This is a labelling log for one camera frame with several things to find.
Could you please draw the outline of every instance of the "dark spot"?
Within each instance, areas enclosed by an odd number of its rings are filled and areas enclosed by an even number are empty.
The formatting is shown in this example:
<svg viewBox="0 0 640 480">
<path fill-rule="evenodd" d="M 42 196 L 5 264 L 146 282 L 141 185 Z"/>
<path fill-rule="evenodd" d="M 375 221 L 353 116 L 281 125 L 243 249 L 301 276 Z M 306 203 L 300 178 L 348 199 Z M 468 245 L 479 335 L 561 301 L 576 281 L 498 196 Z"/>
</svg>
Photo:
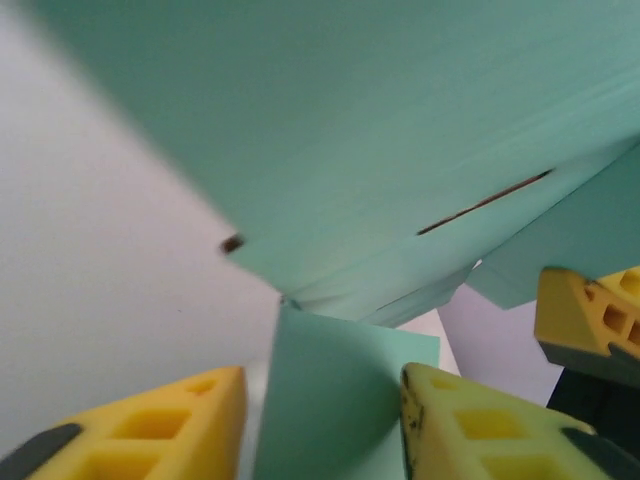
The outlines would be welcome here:
<svg viewBox="0 0 640 480">
<path fill-rule="evenodd" d="M 418 430 L 422 431 L 422 424 L 424 423 L 424 407 L 420 407 L 420 417 L 418 418 Z"/>
<path fill-rule="evenodd" d="M 241 235 L 236 234 L 233 237 L 229 237 L 224 242 L 222 242 L 222 245 L 220 245 L 220 249 L 222 250 L 222 253 L 224 253 L 225 255 L 229 255 L 243 245 L 244 238 L 242 238 Z"/>
</svg>

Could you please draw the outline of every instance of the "black object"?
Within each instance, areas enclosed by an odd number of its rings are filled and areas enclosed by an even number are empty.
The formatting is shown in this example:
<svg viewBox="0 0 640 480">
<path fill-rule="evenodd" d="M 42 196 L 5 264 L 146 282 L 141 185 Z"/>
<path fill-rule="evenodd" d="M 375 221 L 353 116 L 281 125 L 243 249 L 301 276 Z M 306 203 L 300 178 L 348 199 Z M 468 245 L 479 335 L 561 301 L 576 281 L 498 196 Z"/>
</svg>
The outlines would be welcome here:
<svg viewBox="0 0 640 480">
<path fill-rule="evenodd" d="M 640 460 L 640 389 L 565 369 L 547 407 L 592 425 Z"/>
<path fill-rule="evenodd" d="M 605 380 L 640 388 L 640 360 L 610 343 L 611 356 L 538 342 L 550 363 Z"/>
<path fill-rule="evenodd" d="M 576 428 L 563 428 L 562 433 L 612 480 L 640 478 L 640 462 L 613 442 Z"/>
<path fill-rule="evenodd" d="M 31 437 L 0 460 L 0 479 L 25 480 L 82 432 L 77 423 L 67 423 Z"/>
</svg>

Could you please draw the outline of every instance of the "green cardboard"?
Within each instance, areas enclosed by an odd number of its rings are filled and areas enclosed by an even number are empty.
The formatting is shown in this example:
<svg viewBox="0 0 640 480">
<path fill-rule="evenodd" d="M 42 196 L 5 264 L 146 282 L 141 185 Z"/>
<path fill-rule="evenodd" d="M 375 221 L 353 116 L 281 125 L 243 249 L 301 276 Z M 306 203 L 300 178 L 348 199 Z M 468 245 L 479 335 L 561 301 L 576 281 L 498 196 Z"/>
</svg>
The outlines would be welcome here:
<svg viewBox="0 0 640 480">
<path fill-rule="evenodd" d="M 640 124 L 637 0 L 24 5 L 238 228 L 234 261 L 301 303 L 335 280 L 330 309 L 344 318 L 469 263 L 440 262 L 483 256 L 629 148 Z M 542 180 L 524 213 L 515 202 L 413 241 L 565 167 L 571 179 Z M 494 238 L 477 241 L 485 230 Z M 393 298 L 354 294 L 365 271 Z"/>
<path fill-rule="evenodd" d="M 536 298 L 545 267 L 589 279 L 640 264 L 640 147 L 483 258 L 467 283 L 503 308 Z"/>
<path fill-rule="evenodd" d="M 439 338 L 283 305 L 255 480 L 405 480 L 400 372 L 437 366 Z"/>
<path fill-rule="evenodd" d="M 599 156 L 565 164 L 534 184 L 424 235 L 396 242 L 291 297 L 303 310 L 320 315 L 400 325 L 448 302 L 478 259 L 601 167 Z"/>
</svg>

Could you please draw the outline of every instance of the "yellow foam block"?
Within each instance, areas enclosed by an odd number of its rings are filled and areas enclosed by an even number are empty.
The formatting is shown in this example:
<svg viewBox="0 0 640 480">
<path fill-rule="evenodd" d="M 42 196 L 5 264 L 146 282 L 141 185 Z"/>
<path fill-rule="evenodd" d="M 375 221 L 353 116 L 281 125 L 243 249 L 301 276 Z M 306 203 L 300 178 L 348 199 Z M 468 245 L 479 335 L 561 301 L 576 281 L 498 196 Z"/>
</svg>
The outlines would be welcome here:
<svg viewBox="0 0 640 480">
<path fill-rule="evenodd" d="M 242 368 L 203 373 L 66 419 L 83 432 L 30 480 L 232 480 L 245 415 Z"/>
<path fill-rule="evenodd" d="M 640 358 L 640 304 L 622 292 L 625 273 L 606 277 L 609 290 L 570 270 L 540 274 L 535 336 L 551 343 L 609 356 L 609 343 Z"/>
<path fill-rule="evenodd" d="M 402 426 L 410 480 L 607 480 L 562 428 L 593 433 L 565 414 L 410 363 Z"/>
<path fill-rule="evenodd" d="M 640 266 L 602 277 L 598 279 L 598 283 L 614 295 L 640 308 Z"/>
</svg>

